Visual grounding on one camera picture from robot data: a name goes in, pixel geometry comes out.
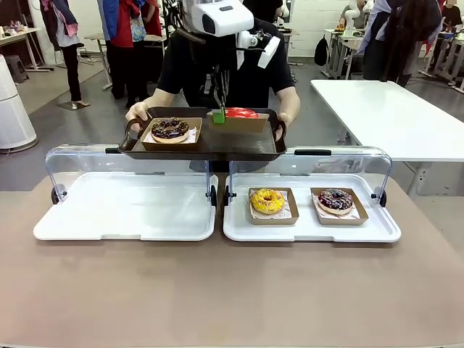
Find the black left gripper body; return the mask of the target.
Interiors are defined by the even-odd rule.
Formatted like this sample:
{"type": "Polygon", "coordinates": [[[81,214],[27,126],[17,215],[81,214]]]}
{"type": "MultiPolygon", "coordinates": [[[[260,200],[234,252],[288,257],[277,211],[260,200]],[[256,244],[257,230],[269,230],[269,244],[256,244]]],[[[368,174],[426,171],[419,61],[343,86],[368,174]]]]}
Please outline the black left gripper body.
{"type": "Polygon", "coordinates": [[[207,38],[207,65],[220,71],[236,69],[236,37],[210,36],[207,38]]]}

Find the person's left hand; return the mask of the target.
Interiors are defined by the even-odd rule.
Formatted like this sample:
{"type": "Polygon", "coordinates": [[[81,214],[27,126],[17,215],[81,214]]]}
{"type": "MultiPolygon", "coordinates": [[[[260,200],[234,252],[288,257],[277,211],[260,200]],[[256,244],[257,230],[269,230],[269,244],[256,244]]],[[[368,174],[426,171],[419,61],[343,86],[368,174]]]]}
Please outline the person's left hand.
{"type": "Polygon", "coordinates": [[[281,140],[285,137],[287,128],[293,123],[293,118],[291,115],[286,114],[285,112],[280,112],[278,114],[278,128],[275,131],[276,141],[281,140]]]}

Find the person's right hand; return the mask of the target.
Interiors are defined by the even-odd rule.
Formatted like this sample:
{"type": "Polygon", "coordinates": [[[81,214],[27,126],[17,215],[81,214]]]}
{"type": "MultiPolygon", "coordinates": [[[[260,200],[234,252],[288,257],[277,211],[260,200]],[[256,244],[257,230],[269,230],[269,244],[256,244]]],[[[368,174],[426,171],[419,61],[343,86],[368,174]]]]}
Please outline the person's right hand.
{"type": "Polygon", "coordinates": [[[149,118],[149,115],[147,113],[148,108],[149,105],[145,101],[137,102],[133,106],[131,106],[125,115],[127,124],[131,120],[147,121],[149,118]]]}

